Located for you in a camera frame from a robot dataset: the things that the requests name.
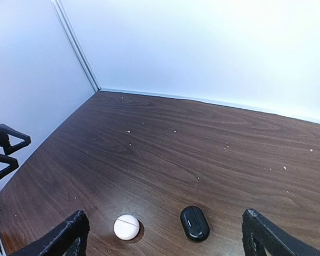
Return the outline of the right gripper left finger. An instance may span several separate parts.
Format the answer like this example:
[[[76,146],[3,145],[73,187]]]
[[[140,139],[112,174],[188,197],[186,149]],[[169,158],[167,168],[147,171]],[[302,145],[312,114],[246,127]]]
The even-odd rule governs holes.
[[[12,255],[86,255],[89,231],[86,214],[78,210],[43,237]]]

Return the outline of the round white case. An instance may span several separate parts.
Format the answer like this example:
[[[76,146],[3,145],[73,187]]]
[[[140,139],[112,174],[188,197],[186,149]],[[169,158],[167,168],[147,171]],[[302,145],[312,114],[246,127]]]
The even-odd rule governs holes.
[[[129,241],[137,237],[140,231],[140,224],[136,217],[124,214],[115,220],[113,230],[119,239]]]

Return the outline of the black earbud charging case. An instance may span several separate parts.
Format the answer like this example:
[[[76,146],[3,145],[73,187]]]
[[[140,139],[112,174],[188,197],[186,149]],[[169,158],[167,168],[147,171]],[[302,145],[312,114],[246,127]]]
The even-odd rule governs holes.
[[[189,240],[200,243],[208,238],[210,227],[199,207],[188,206],[184,208],[180,214],[180,221]]]

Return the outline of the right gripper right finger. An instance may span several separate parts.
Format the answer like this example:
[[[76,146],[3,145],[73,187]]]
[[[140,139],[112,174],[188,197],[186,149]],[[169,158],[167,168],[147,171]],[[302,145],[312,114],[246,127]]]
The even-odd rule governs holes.
[[[245,255],[320,255],[320,250],[280,229],[255,209],[242,215]]]

